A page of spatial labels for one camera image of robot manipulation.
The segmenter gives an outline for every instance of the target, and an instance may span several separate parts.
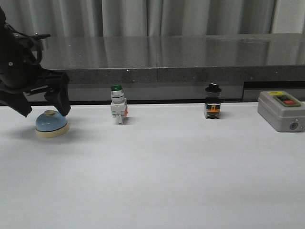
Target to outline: gray curtain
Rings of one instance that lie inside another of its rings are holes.
[[[0,0],[7,21],[52,36],[303,33],[305,0]]]

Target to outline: black cap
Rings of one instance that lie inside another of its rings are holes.
[[[215,83],[210,83],[209,86],[205,89],[206,92],[219,93],[222,90],[219,88],[219,85]]]
[[[0,7],[0,27],[3,27],[6,21],[6,17],[5,14],[3,12],[3,10]]]

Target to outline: yellow label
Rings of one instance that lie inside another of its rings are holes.
[[[284,94],[283,92],[268,92],[269,94],[273,94],[273,95],[275,95],[275,94]]]

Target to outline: gray countertop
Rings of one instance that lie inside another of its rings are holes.
[[[42,66],[73,84],[302,81],[305,36],[49,38]]]

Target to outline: bell base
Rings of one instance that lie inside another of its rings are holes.
[[[54,130],[54,131],[39,131],[35,129],[35,133],[37,137],[40,138],[52,138],[52,137],[58,137],[60,135],[65,134],[69,130],[70,126],[67,123],[65,126],[63,126],[60,129]]]

